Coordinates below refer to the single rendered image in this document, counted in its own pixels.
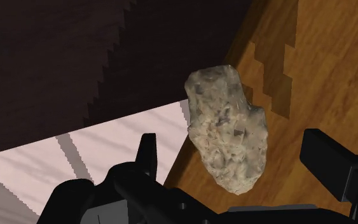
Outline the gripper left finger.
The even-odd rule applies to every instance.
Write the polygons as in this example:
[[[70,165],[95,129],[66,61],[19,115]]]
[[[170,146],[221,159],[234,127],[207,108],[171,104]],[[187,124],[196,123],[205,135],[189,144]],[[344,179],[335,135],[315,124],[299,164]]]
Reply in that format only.
[[[37,224],[80,224],[91,208],[125,200],[134,224],[216,224],[216,213],[179,188],[156,181],[156,135],[141,137],[136,159],[114,165],[98,185],[67,180],[54,188]]]

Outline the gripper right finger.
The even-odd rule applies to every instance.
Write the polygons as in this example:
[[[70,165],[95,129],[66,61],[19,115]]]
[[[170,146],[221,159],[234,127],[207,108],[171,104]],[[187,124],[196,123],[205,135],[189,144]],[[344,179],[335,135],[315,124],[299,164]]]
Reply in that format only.
[[[319,129],[305,129],[299,159],[358,223],[358,155]]]

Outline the grey rough stone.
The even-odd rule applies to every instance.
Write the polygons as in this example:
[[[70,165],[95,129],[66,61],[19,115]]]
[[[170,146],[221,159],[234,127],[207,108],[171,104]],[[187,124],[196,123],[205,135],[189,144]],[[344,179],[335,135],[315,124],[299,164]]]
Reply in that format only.
[[[268,128],[262,107],[246,98],[231,65],[192,72],[188,96],[188,136],[215,182],[241,195],[253,188],[266,165]]]

